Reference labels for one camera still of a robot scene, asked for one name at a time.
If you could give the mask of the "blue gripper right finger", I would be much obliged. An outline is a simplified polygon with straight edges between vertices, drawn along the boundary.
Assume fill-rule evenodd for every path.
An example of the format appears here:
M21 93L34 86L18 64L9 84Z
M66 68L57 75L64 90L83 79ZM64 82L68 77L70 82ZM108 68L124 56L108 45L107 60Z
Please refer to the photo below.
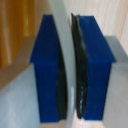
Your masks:
M93 16L72 16L76 56L77 117L101 120L111 65L116 61Z

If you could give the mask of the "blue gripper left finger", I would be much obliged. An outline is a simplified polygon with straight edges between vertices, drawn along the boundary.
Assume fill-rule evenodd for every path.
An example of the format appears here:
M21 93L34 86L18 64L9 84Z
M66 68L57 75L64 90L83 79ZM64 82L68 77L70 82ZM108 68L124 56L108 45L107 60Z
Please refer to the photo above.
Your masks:
M52 15L44 15L30 61L34 64L40 121L59 122L67 115L67 83Z

